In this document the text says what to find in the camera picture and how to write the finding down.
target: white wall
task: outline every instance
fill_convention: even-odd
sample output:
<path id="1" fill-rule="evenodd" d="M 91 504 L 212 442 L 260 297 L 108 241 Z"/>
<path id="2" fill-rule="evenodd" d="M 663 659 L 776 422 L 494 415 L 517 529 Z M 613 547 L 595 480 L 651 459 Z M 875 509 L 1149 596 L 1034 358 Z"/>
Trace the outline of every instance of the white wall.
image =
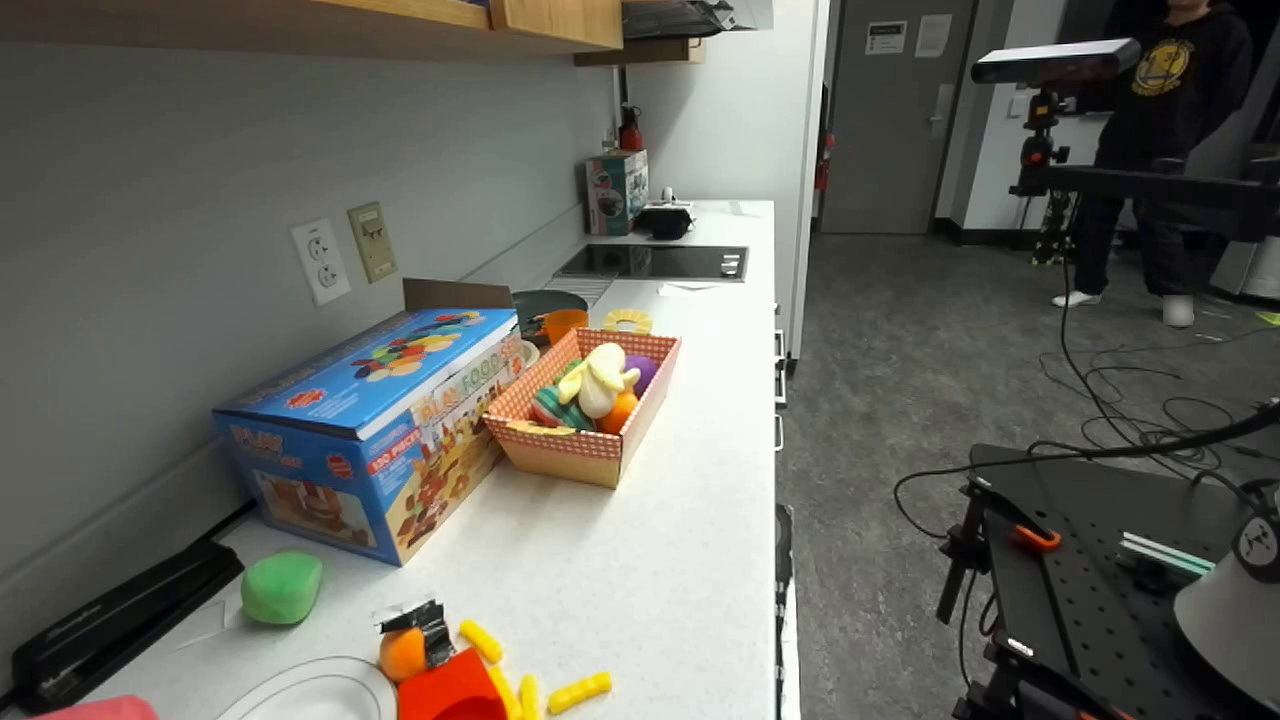
<path id="1" fill-rule="evenodd" d="M 651 189 L 696 200 L 776 200 L 776 300 L 799 354 L 818 100 L 830 0 L 772 0 L 770 31 L 711 36 L 700 62 L 642 62 L 633 105 Z"/>
<path id="2" fill-rule="evenodd" d="M 345 207 L 381 200 L 405 277 L 576 241 L 608 89 L 570 60 L 0 44 L 0 654 L 241 499 L 215 400 L 402 307 Z M 315 216 L 352 267 L 330 307 L 289 241 Z"/>

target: range hood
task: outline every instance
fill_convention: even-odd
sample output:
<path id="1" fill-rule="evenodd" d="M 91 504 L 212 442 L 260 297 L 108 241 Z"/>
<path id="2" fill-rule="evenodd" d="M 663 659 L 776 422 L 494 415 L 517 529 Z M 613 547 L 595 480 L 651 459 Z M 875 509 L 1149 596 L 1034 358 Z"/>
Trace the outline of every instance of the range hood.
<path id="1" fill-rule="evenodd" d="M 772 0 L 626 0 L 627 44 L 760 26 L 772 26 Z"/>

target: white countertop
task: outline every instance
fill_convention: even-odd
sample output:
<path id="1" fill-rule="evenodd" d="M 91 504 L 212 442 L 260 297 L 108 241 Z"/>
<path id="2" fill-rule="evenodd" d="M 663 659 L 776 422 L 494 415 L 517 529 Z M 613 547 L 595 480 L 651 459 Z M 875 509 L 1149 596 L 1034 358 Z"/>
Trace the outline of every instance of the white countertop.
<path id="1" fill-rule="evenodd" d="M 744 285 L 556 279 L 595 297 L 594 322 L 646 307 L 685 343 L 618 492 L 502 462 L 410 566 L 244 519 L 224 536 L 244 564 L 280 547 L 330 564 L 314 619 L 248 628 L 231 583 L 95 696 L 222 714 L 304 659 L 376 659 L 376 619 L 440 599 L 454 628 L 475 614 L 505 639 L 511 678 L 532 670 L 554 692 L 613 670 L 613 696 L 582 720 L 776 714 L 772 204 L 690 207 L 680 244 L 750 244 Z"/>

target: electrical outlet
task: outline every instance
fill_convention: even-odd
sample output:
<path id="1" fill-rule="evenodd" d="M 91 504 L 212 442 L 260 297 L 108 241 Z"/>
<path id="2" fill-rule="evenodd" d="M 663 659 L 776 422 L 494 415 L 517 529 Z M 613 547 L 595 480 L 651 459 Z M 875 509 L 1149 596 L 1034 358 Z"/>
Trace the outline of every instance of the electrical outlet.
<path id="1" fill-rule="evenodd" d="M 338 250 L 338 234 L 330 221 L 314 221 L 294 229 L 296 256 L 304 261 L 315 302 L 332 302 L 352 292 L 349 265 Z"/>
<path id="2" fill-rule="evenodd" d="M 390 223 L 383 223 L 383 207 L 356 204 L 356 207 L 349 207 L 349 221 L 352 221 L 352 234 L 356 234 L 368 285 L 392 277 L 395 273 L 395 250 L 392 250 L 392 234 L 390 234 Z"/>

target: toy food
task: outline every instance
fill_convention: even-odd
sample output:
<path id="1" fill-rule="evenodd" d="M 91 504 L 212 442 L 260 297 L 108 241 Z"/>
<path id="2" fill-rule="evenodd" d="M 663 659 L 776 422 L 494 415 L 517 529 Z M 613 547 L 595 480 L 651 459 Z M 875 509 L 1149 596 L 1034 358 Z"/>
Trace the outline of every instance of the toy food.
<path id="1" fill-rule="evenodd" d="M 584 365 L 589 370 L 582 374 L 584 387 L 576 393 L 576 408 L 584 408 L 589 418 L 601 418 L 619 393 L 635 387 L 642 370 L 627 366 L 619 343 L 595 343 Z"/>
<path id="2" fill-rule="evenodd" d="M 537 676 L 521 676 L 521 692 L 517 692 L 521 698 L 521 720 L 543 720 L 543 708 L 540 708 L 540 698 L 537 698 Z"/>
<path id="3" fill-rule="evenodd" d="M 618 310 L 603 316 L 603 327 L 650 334 L 651 333 L 651 316 L 635 310 L 635 307 L 618 307 Z"/>
<path id="4" fill-rule="evenodd" d="M 484 665 L 502 665 L 505 659 L 505 645 L 484 624 L 475 624 L 474 614 L 457 633 L 484 654 Z"/>
<path id="5" fill-rule="evenodd" d="M 510 720 L 521 720 L 521 705 L 517 705 L 510 670 L 489 665 L 489 678 L 494 678 L 496 696 L 505 698 Z"/>
<path id="6" fill-rule="evenodd" d="M 41 720 L 162 720 L 157 708 L 141 696 L 86 698 Z"/>
<path id="7" fill-rule="evenodd" d="M 589 322 L 589 310 L 584 307 L 564 307 L 564 310 L 543 310 L 537 320 L 543 322 L 543 338 L 562 343 L 562 334 L 570 334 L 573 327 Z"/>
<path id="8" fill-rule="evenodd" d="M 562 379 L 556 379 L 556 400 L 562 400 L 562 405 L 573 405 L 576 393 L 584 393 L 584 374 L 589 374 L 589 365 L 584 365 L 584 358 L 570 365 L 570 370 L 562 370 Z"/>
<path id="9" fill-rule="evenodd" d="M 635 393 L 619 393 L 595 422 L 618 437 L 618 433 L 626 433 L 635 405 L 642 405 Z"/>
<path id="10" fill-rule="evenodd" d="M 564 685 L 564 688 L 554 692 L 548 711 L 554 711 L 554 714 L 573 711 L 576 705 L 584 705 L 584 698 L 594 698 L 594 696 L 603 696 L 603 692 L 613 692 L 613 676 L 608 676 L 608 670 L 573 678 L 573 685 Z"/>
<path id="11" fill-rule="evenodd" d="M 310 551 L 277 551 L 244 566 L 244 614 L 272 628 L 294 628 L 320 599 L 323 564 Z"/>
<path id="12" fill-rule="evenodd" d="M 505 720 L 510 708 L 494 688 L 475 650 L 454 654 L 445 667 L 421 670 L 402 685 L 402 720 Z"/>
<path id="13" fill-rule="evenodd" d="M 646 394 L 646 393 L 650 393 L 650 384 L 651 384 L 651 374 L 655 374 L 655 358 L 651 358 L 651 354 L 627 354 L 627 366 L 635 366 L 635 370 L 642 370 L 642 379 L 635 379 L 635 394 Z"/>
<path id="14" fill-rule="evenodd" d="M 392 685 L 427 670 L 427 636 L 421 628 L 383 636 L 381 667 Z"/>
<path id="15" fill-rule="evenodd" d="M 562 393 L 556 387 L 540 387 L 537 394 L 532 394 L 532 410 L 527 410 L 527 418 L 537 418 L 537 422 L 548 422 L 554 418 L 554 428 L 594 428 L 594 418 L 573 405 L 573 400 L 562 400 Z"/>

